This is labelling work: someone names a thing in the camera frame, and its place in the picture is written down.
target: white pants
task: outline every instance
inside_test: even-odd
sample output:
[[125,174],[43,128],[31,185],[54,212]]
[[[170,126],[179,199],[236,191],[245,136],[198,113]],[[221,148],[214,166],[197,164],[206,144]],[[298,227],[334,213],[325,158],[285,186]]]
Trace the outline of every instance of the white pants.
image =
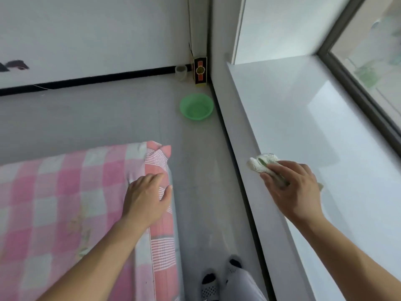
[[266,301],[252,276],[242,268],[228,276],[221,292],[221,301]]

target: dark wall decal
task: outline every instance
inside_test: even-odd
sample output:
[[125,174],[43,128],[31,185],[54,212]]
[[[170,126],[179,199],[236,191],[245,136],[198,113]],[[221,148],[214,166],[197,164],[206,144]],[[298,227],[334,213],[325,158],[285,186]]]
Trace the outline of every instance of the dark wall decal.
[[22,60],[11,60],[5,65],[0,63],[0,72],[8,72],[9,68],[17,68],[19,70],[29,70],[29,67]]

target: bed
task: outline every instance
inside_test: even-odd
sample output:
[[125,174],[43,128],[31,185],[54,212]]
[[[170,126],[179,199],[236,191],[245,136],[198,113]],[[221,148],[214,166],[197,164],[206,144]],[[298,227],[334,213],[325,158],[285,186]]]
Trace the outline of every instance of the bed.
[[[0,296],[35,300],[119,219],[130,182],[168,173],[170,146],[94,148],[0,167]],[[183,299],[174,197],[140,238],[109,300]]]

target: person's left hand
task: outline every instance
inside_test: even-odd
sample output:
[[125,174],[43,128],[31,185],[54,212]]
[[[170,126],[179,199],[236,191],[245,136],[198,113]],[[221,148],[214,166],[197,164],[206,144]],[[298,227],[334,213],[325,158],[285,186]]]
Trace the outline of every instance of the person's left hand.
[[171,202],[173,187],[169,185],[159,201],[159,187],[163,173],[141,176],[128,186],[121,220],[129,226],[139,226],[145,231],[162,217]]

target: window frame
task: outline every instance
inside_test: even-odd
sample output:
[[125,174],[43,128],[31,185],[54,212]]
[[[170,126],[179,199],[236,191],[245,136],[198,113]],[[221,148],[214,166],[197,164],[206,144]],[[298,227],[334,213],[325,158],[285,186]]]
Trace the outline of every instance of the window frame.
[[330,52],[365,0],[349,0],[316,55],[401,158],[401,130],[345,66]]

